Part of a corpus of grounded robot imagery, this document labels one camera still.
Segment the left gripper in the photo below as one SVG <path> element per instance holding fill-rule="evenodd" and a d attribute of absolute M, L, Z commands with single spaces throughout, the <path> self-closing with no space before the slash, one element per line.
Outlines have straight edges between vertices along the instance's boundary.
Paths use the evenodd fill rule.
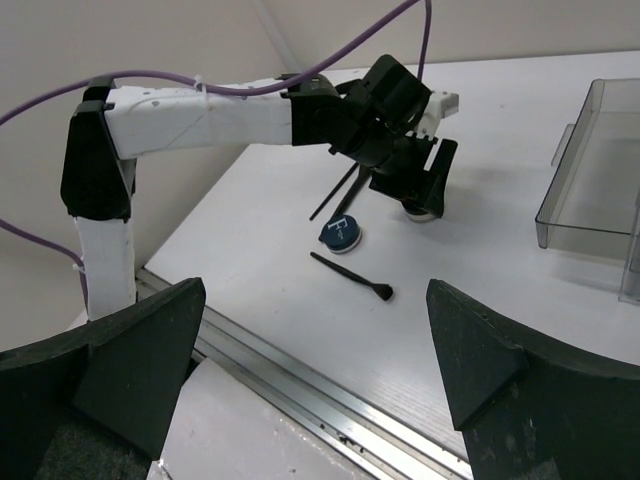
<path fill-rule="evenodd" d="M 348 146 L 332 145 L 340 153 L 371 170 L 369 188 L 403 205 L 404 209 L 430 212 L 441 218 L 445 209 L 446 184 L 458 149 L 454 140 L 443 139 L 429 170 L 425 165 L 438 138 L 416 134 L 365 135 Z"/>

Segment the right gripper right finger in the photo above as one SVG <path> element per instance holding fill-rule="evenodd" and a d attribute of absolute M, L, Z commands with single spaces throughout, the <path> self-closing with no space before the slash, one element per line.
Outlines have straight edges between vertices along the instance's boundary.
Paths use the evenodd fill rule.
<path fill-rule="evenodd" d="M 430 280 L 426 305 L 474 478 L 638 478 L 638 366 L 554 339 L 442 280 Z"/>

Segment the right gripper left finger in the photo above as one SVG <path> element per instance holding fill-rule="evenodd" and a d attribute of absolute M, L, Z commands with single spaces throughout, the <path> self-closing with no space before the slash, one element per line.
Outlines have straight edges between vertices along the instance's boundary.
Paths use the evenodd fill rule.
<path fill-rule="evenodd" d="M 190 278 L 1 354 L 4 479 L 144 479 L 164 448 L 205 306 Z"/>

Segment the black lid cosmetic jar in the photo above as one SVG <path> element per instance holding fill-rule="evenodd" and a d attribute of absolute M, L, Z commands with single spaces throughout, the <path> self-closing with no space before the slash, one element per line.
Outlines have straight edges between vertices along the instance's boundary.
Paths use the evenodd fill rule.
<path fill-rule="evenodd" d="M 422 210 L 405 209 L 404 212 L 407 218 L 414 223 L 427 223 L 437 219 L 436 215 Z"/>

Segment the clear acrylic makeup organizer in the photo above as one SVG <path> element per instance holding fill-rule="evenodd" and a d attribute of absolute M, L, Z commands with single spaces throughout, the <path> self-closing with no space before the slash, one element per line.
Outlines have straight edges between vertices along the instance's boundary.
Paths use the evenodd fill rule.
<path fill-rule="evenodd" d="M 628 246 L 627 258 L 623 271 L 618 300 L 631 304 L 639 303 L 640 285 L 640 246 L 639 246 L 639 197 L 636 197 L 636 208 L 633 217 L 632 231 Z"/>

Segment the clear organizer drawer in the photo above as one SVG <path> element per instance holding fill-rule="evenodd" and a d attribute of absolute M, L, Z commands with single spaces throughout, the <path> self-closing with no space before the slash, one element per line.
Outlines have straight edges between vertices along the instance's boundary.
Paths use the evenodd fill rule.
<path fill-rule="evenodd" d="M 639 192 L 639 80 L 594 80 L 552 165 L 535 217 L 538 246 L 624 257 Z"/>

